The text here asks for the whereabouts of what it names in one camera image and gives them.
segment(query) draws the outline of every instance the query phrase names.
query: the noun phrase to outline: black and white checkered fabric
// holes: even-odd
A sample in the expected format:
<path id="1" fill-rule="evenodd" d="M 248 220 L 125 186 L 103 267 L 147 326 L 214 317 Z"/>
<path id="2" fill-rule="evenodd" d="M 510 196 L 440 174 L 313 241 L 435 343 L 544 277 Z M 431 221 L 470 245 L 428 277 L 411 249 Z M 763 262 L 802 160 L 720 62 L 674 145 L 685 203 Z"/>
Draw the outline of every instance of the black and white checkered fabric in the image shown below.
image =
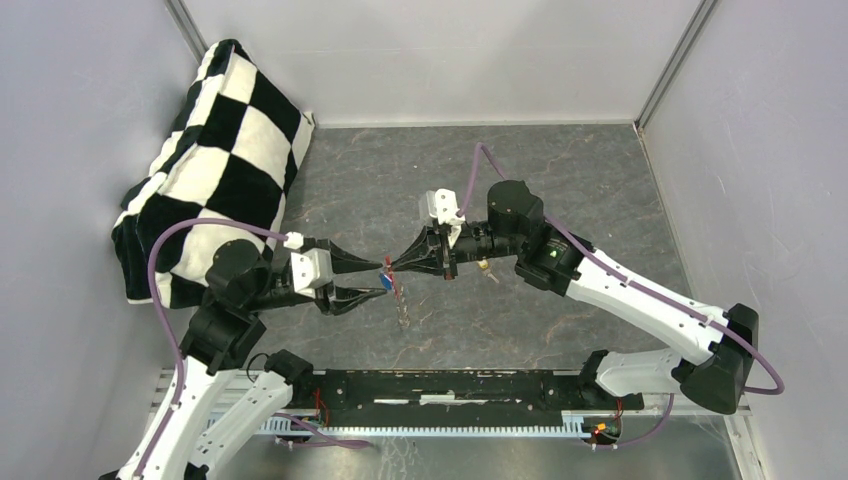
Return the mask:
<path id="1" fill-rule="evenodd" d="M 148 177 L 121 202 L 112 241 L 127 299 L 150 301 L 148 254 L 177 222 L 229 218 L 278 231 L 313 128 L 311 116 L 257 70 L 238 42 L 213 45 Z M 252 241 L 268 260 L 273 256 L 275 240 L 234 228 L 197 225 L 172 236 L 156 262 L 163 304 L 200 304 L 214 252 L 238 238 Z"/>

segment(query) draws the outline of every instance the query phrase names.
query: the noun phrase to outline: gray wall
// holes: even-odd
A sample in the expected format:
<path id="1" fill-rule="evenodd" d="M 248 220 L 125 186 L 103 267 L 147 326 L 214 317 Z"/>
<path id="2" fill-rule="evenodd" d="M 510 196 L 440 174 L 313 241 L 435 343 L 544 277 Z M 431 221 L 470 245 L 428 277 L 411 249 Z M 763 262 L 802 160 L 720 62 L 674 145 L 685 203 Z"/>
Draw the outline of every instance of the gray wall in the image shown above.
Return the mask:
<path id="1" fill-rule="evenodd" d="M 187 0 L 323 126 L 616 121 L 698 0 Z"/>
<path id="2" fill-rule="evenodd" d="M 846 20 L 846 2 L 721 2 L 646 132 L 696 292 L 757 308 L 785 377 L 751 397 L 776 479 L 848 475 Z"/>
<path id="3" fill-rule="evenodd" d="M 0 478 L 129 457 L 168 363 L 109 231 L 196 63 L 160 1 L 0 4 Z"/>

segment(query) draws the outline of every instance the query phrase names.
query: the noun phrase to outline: purple cable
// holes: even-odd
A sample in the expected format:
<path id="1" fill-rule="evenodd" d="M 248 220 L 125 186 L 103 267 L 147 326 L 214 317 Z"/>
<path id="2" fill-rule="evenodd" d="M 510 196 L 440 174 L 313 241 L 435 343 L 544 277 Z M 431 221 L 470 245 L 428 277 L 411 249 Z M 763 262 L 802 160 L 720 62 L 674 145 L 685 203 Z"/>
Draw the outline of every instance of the purple cable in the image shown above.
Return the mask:
<path id="1" fill-rule="evenodd" d="M 303 420 L 287 413 L 275 413 L 274 416 L 288 419 L 288 421 L 299 425 L 300 427 L 311 432 L 316 437 L 320 438 L 321 440 L 324 440 L 320 443 L 292 443 L 292 448 L 342 447 L 351 450 L 361 450 L 363 448 L 368 448 L 372 446 L 371 442 L 367 442 L 365 440 L 338 440 L 333 437 L 324 435 L 311 423 L 304 422 Z"/>
<path id="2" fill-rule="evenodd" d="M 165 415 L 162 416 L 162 420 L 159 422 L 159 425 L 156 426 L 153 436 L 150 437 L 150 443 L 148 443 L 147 448 L 144 449 L 144 453 L 142 453 L 141 458 L 138 461 L 138 465 L 133 472 L 134 477 L 141 477 L 144 467 L 147 466 L 147 461 L 153 454 L 153 449 L 156 448 L 156 444 L 159 443 L 159 439 L 162 438 L 162 434 L 165 432 L 168 422 L 171 421 L 171 417 L 174 415 L 174 408 L 180 404 L 180 397 L 182 397 L 183 389 L 185 388 L 185 363 L 183 362 L 183 355 L 182 352 L 180 352 L 180 345 L 177 342 L 177 336 L 174 335 L 174 330 L 171 328 L 170 322 L 168 322 L 168 316 L 165 314 L 165 307 L 162 306 L 162 298 L 159 296 L 159 289 L 156 286 L 156 259 L 159 257 L 159 250 L 162 249 L 162 245 L 171 238 L 172 235 L 182 229 L 191 228 L 195 225 L 222 225 L 225 227 L 233 227 L 246 230 L 256 235 L 264 235 L 275 238 L 281 242 L 285 242 L 288 238 L 283 233 L 272 232 L 255 225 L 236 222 L 235 220 L 224 218 L 192 218 L 171 225 L 171 227 L 162 232 L 162 235 L 159 235 L 159 238 L 157 238 L 156 242 L 153 243 L 153 248 L 150 249 L 150 256 L 147 259 L 147 286 L 150 289 L 150 299 L 153 301 L 153 308 L 156 310 L 159 322 L 165 330 L 165 335 L 168 337 L 168 344 L 171 347 L 171 353 L 174 355 L 177 380 L 174 390 L 174 398 L 171 399 L 171 408 L 165 411 Z"/>
<path id="3" fill-rule="evenodd" d="M 632 440 L 628 440 L 626 442 L 616 443 L 615 445 L 595 445 L 594 448 L 596 450 L 617 450 L 621 447 L 630 447 L 636 445 L 638 443 L 642 443 L 645 440 L 653 437 L 654 435 L 660 433 L 660 430 L 665 428 L 666 422 L 668 422 L 669 417 L 671 417 L 671 409 L 674 406 L 674 394 L 668 396 L 668 406 L 665 407 L 665 412 L 663 412 L 663 416 L 660 417 L 660 421 L 654 425 L 654 428 L 648 430 L 644 435 L 640 435 Z"/>
<path id="4" fill-rule="evenodd" d="M 486 146 L 482 142 L 477 143 L 477 145 L 474 147 L 474 163 L 471 166 L 471 178 L 468 179 L 468 190 L 465 192 L 465 200 L 462 202 L 462 208 L 457 212 L 458 217 L 461 217 L 465 213 L 465 210 L 468 208 L 468 204 L 471 203 L 471 193 L 474 190 L 474 184 L 477 182 L 477 170 L 479 169 L 479 165 L 480 165 L 480 152 L 483 152 L 483 153 L 486 154 L 486 157 L 488 157 L 489 162 L 492 164 L 492 167 L 495 169 L 495 171 L 498 172 L 498 175 L 500 175 L 501 178 L 503 178 L 504 180 L 507 180 L 506 174 L 504 174 L 503 169 L 501 168 L 500 164 L 498 164 L 498 162 L 494 159 L 494 157 L 492 156 L 492 153 L 489 152 L 489 149 L 486 148 Z M 739 334 L 737 334 L 733 330 L 730 330 L 729 328 L 725 327 L 724 325 L 721 325 L 721 324 L 718 324 L 718 323 L 715 323 L 715 322 L 711 322 L 707 318 L 706 315 L 704 315 L 703 313 L 701 313 L 701 312 L 699 312 L 699 311 L 697 311 L 693 308 L 690 308 L 688 305 L 683 305 L 682 303 L 677 302 L 677 301 L 663 295 L 660 292 L 652 290 L 651 288 L 649 288 L 645 285 L 642 285 L 639 282 L 629 281 L 626 275 L 619 272 L 615 268 L 607 265 L 601 259 L 599 259 L 594 254 L 592 254 L 592 252 L 590 252 L 588 248 L 583 246 L 583 244 L 580 243 L 577 240 L 577 238 L 575 238 L 574 235 L 571 234 L 571 232 L 568 230 L 568 228 L 565 225 L 562 224 L 562 222 L 560 222 L 559 220 L 557 220 L 556 218 L 554 218 L 554 217 L 552 217 L 551 215 L 548 215 L 548 214 L 545 214 L 545 220 L 547 220 L 548 223 L 553 225 L 554 228 L 556 228 L 563 236 L 565 236 L 565 238 L 569 241 L 569 243 L 574 245 L 574 247 L 577 248 L 577 250 L 579 250 L 580 253 L 582 253 L 584 257 L 588 258 L 589 261 L 591 261 L 592 263 L 597 265 L 601 270 L 603 270 L 604 272 L 606 272 L 610 276 L 614 277 L 619 282 L 622 282 L 626 285 L 629 285 L 630 287 L 635 288 L 636 290 L 644 293 L 645 295 L 648 295 L 649 297 L 651 297 L 655 300 L 658 300 L 658 301 L 660 301 L 660 302 L 662 302 L 662 303 L 664 303 L 664 304 L 666 304 L 666 305 L 668 305 L 668 306 L 670 306 L 674 309 L 677 309 L 680 312 L 683 312 L 687 315 L 694 317 L 695 319 L 700 321 L 702 324 L 709 325 L 710 327 L 718 330 L 722 334 L 730 337 L 731 340 L 733 340 L 734 342 L 739 344 L 739 346 L 741 346 L 742 348 L 745 349 L 745 351 L 747 351 L 749 354 L 751 354 L 751 356 L 754 357 L 757 360 L 757 362 L 759 362 L 760 365 L 763 366 L 763 368 L 766 370 L 766 372 L 768 372 L 768 374 L 771 376 L 772 380 L 774 380 L 775 387 L 774 388 L 745 387 L 744 388 L 745 392 L 756 393 L 756 394 L 760 394 L 760 395 L 780 395 L 786 389 L 786 387 L 783 383 L 783 379 L 780 378 L 780 375 L 777 373 L 777 370 L 775 370 L 775 368 L 771 365 L 771 363 L 769 363 L 769 361 L 766 360 L 766 358 L 763 356 L 763 354 L 758 352 L 757 349 L 754 348 L 753 345 L 751 345 L 748 341 L 746 341 L 744 338 L 739 336 Z"/>

